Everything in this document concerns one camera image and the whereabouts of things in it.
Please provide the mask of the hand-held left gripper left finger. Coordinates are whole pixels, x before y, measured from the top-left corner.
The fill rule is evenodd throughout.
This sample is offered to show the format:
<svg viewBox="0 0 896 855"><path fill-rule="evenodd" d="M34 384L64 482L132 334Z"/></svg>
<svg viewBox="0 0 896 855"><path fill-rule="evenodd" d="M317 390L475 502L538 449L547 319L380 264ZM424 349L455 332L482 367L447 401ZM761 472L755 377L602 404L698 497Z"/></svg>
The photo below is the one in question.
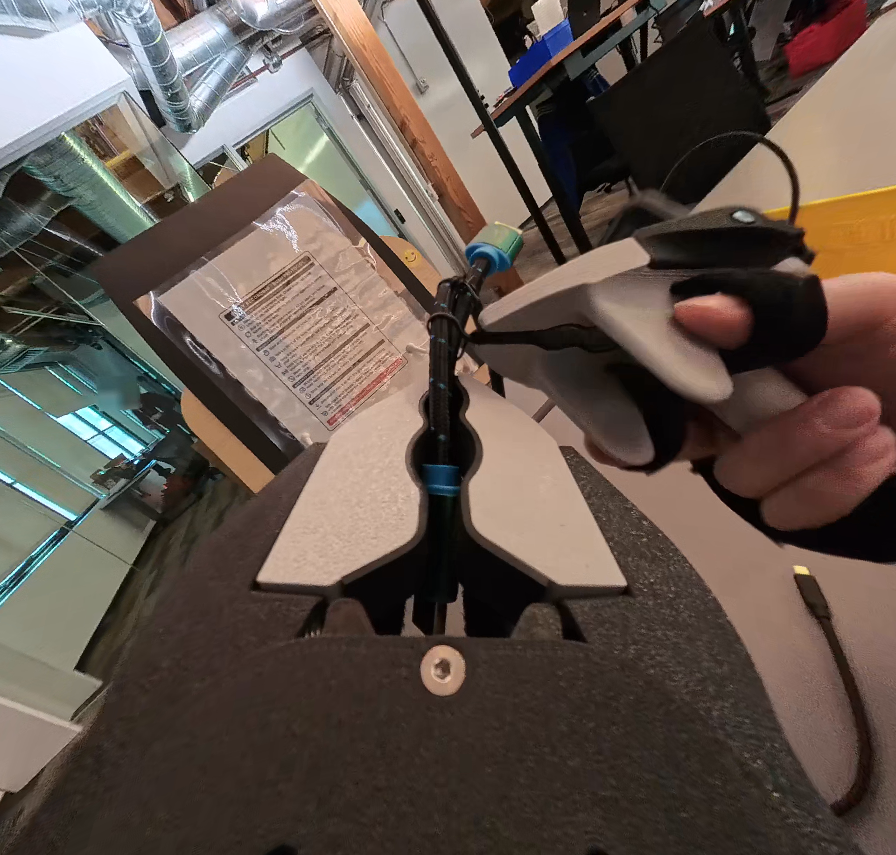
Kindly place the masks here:
<svg viewBox="0 0 896 855"><path fill-rule="evenodd" d="M255 581L268 592L341 592L418 546L427 497L412 449L422 390L402 390L330 438Z"/></svg>

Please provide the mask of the wooden table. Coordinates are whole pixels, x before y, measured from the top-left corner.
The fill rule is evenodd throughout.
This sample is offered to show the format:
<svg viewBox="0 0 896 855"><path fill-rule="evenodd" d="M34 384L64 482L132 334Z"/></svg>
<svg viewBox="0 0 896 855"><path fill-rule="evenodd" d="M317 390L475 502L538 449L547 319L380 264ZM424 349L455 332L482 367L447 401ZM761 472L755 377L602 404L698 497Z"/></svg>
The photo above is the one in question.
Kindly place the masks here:
<svg viewBox="0 0 896 855"><path fill-rule="evenodd" d="M566 189L550 166L530 107L542 97L552 94L563 81L586 75L606 55L645 28L669 2L670 0L622 1L571 44L552 56L531 79L515 88L490 114L490 119L497 128L506 126L512 120L517 121L579 254L591 249L588 233L581 223L579 210L567 197Z"/></svg>

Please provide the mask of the instruction board with plastic cover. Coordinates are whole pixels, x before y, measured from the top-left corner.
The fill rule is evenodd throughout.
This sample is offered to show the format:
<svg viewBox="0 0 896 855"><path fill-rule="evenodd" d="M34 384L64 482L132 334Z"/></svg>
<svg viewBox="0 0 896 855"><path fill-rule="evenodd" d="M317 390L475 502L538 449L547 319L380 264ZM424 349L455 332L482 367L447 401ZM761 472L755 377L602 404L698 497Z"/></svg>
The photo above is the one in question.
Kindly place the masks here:
<svg viewBox="0 0 896 855"><path fill-rule="evenodd" d="M458 491L468 461L460 394L431 422L435 377L447 403L461 361L459 315L370 225L281 159L264 159L98 260L125 318L222 428L188 427L242 480L263 481L364 410L423 391L423 480Z"/></svg>

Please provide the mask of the yellow plastic bin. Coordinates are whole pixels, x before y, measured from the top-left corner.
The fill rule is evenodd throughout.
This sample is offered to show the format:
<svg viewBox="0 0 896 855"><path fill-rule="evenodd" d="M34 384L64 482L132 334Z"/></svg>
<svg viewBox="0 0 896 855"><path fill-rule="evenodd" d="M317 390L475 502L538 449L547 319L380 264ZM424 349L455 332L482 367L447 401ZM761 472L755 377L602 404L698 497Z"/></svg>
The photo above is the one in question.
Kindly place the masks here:
<svg viewBox="0 0 896 855"><path fill-rule="evenodd" d="M803 203L798 225L821 279L895 274L895 187Z"/></svg>

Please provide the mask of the person's right hand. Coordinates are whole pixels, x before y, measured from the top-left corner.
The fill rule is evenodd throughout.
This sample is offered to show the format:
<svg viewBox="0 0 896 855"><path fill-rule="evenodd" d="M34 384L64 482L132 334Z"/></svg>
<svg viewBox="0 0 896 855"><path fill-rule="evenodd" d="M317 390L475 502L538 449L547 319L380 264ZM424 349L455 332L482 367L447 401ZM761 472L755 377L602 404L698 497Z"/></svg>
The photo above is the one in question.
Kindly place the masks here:
<svg viewBox="0 0 896 855"><path fill-rule="evenodd" d="M711 461L723 489L781 532L843 519L894 475L894 275L840 276L823 290L823 341L782 369L807 399L741 437L700 413L678 456Z"/></svg>

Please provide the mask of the office chair with blue jacket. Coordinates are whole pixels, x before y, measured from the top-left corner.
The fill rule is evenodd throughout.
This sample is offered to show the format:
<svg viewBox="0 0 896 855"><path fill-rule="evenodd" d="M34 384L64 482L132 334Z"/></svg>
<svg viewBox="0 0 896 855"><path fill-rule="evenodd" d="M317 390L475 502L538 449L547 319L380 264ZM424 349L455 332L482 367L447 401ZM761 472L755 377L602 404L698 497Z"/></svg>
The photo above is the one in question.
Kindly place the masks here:
<svg viewBox="0 0 896 855"><path fill-rule="evenodd" d="M627 167L590 106L609 88L593 66L584 75L563 81L533 107L548 164L576 209L589 192L610 189L627 178Z"/></svg>

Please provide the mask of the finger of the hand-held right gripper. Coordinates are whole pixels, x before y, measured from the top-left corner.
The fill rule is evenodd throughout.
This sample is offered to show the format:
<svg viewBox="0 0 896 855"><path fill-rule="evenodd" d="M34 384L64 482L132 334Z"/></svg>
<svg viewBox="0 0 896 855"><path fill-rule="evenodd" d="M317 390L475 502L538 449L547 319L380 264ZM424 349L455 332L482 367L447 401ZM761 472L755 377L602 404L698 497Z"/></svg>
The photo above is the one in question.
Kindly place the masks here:
<svg viewBox="0 0 896 855"><path fill-rule="evenodd" d="M491 368L542 391L612 464L666 466L684 450L688 402L625 352L481 347Z"/></svg>
<svg viewBox="0 0 896 855"><path fill-rule="evenodd" d="M572 323L629 336L637 322L648 328L653 313L651 284L644 281L650 262L635 238L593 249L485 308L479 326L521 333Z"/></svg>

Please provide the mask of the black office chair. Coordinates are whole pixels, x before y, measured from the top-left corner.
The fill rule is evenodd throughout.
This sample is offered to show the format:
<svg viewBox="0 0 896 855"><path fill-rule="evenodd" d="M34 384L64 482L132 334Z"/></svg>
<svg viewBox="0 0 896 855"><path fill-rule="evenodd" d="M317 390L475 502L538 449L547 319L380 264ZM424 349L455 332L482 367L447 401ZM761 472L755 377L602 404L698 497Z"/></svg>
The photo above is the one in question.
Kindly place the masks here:
<svg viewBox="0 0 896 855"><path fill-rule="evenodd" d="M701 17L593 98L589 111L638 189L685 204L704 199L753 147L742 137L702 142L771 129L759 94Z"/></svg>

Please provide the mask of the blue bin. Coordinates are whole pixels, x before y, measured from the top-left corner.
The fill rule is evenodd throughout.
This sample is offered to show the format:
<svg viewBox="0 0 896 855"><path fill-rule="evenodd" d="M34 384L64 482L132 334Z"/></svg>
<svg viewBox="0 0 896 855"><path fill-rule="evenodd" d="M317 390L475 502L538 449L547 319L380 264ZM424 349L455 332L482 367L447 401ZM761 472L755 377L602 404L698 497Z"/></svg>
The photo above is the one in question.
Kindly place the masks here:
<svg viewBox="0 0 896 855"><path fill-rule="evenodd" d="M574 40L568 19L561 20L526 50L508 71L511 86L521 88L541 67L572 44Z"/></svg>

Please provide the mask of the red bin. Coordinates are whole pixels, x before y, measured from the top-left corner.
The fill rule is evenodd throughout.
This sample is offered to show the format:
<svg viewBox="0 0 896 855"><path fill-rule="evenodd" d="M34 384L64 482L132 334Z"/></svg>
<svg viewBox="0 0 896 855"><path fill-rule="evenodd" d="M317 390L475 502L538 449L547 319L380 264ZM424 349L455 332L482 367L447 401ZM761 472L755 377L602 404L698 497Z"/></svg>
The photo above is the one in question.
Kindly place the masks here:
<svg viewBox="0 0 896 855"><path fill-rule="evenodd" d="M825 0L823 9L784 47L793 79L834 63L864 34L868 0Z"/></svg>

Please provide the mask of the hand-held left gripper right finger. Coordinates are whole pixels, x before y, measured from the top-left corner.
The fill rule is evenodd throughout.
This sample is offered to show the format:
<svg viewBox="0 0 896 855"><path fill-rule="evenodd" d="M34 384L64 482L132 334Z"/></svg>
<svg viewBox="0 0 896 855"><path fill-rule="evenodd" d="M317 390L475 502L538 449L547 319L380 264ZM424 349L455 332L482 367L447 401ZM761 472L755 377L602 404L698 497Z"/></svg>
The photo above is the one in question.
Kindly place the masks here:
<svg viewBox="0 0 896 855"><path fill-rule="evenodd" d="M474 443L461 494L472 539L552 597L623 592L623 573L554 438L478 380L459 382Z"/></svg>

